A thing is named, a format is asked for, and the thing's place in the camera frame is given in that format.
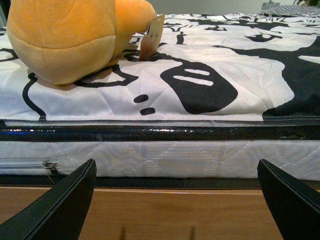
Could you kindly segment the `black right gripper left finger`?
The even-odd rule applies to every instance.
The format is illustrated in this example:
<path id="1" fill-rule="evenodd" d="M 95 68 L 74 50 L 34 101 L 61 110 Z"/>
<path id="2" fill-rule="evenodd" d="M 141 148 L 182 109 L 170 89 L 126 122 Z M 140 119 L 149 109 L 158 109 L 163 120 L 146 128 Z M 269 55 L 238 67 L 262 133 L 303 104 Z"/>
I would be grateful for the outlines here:
<path id="1" fill-rule="evenodd" d="M 91 205 L 97 166 L 93 159 L 0 225 L 2 240 L 77 240 Z"/>

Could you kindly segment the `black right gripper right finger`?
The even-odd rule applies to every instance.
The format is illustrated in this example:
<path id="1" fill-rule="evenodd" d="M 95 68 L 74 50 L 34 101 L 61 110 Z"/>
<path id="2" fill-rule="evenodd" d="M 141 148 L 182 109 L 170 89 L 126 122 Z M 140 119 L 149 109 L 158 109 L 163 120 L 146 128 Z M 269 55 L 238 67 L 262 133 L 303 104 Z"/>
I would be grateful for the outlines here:
<path id="1" fill-rule="evenodd" d="M 259 184 L 271 215 L 284 240 L 320 238 L 320 193 L 261 159 Z"/>

